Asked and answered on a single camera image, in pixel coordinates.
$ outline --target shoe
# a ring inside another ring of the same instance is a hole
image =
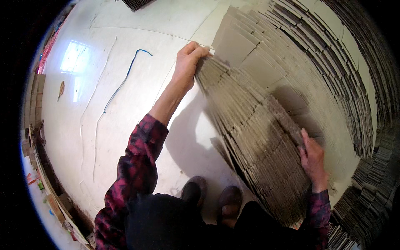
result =
[[[218,200],[217,225],[234,227],[242,207],[242,191],[237,186],[225,188]]]
[[[201,209],[207,195],[207,182],[201,176],[195,176],[188,180],[182,189],[180,198],[189,204]]]

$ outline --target black pants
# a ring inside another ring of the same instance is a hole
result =
[[[234,228],[207,225],[197,208],[167,195],[139,195],[125,220],[128,249],[309,249],[307,235],[282,227],[255,201]]]

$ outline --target person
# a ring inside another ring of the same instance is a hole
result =
[[[181,198],[152,194],[156,159],[168,134],[167,125],[194,85],[196,65],[209,49],[190,42],[176,58],[171,82],[130,135],[126,155],[118,162],[117,180],[106,192],[105,207],[95,218],[97,249],[324,249],[330,217],[324,151],[302,130],[302,166],[312,182],[307,215],[298,230],[281,226],[255,201],[242,209],[242,193],[229,186],[221,194],[217,225],[200,215],[206,181],[195,176]]]

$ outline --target red fabric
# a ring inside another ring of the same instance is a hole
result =
[[[46,64],[46,60],[50,54],[50,51],[54,45],[54,42],[57,39],[58,36],[58,32],[61,30],[62,26],[64,25],[64,22],[60,25],[60,27],[58,28],[58,30],[56,31],[56,33],[52,36],[52,38],[50,38],[50,40],[47,42],[46,46],[43,49],[43,56],[40,59],[39,62],[39,66],[38,66],[38,74],[43,74],[43,70],[44,70],[44,65]]]
[[[324,250],[328,244],[330,201],[328,190],[312,194],[307,204],[307,215],[300,230],[307,230],[315,239],[317,250]]]
[[[96,249],[127,249],[124,220],[127,203],[137,194],[152,194],[157,184],[156,159],[167,137],[168,129],[147,114],[130,135],[125,156],[118,162],[117,180],[104,197],[96,226]],[[312,194],[307,216],[299,230],[314,236],[317,250],[328,243],[330,202],[328,190]]]
[[[168,129],[149,114],[132,132],[126,155],[118,162],[117,180],[104,197],[106,206],[94,219],[96,249],[126,249],[127,202],[137,193],[153,193],[157,184],[156,159],[167,134]]]

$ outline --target left hand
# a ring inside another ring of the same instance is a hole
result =
[[[313,139],[308,137],[305,128],[301,130],[305,149],[300,151],[301,165],[312,183],[313,193],[319,193],[328,187],[328,174],[324,170],[324,149]]]
[[[197,62],[200,58],[207,56],[209,52],[210,48],[202,47],[195,41],[184,46],[176,56],[176,66],[171,82],[188,92],[194,85]]]

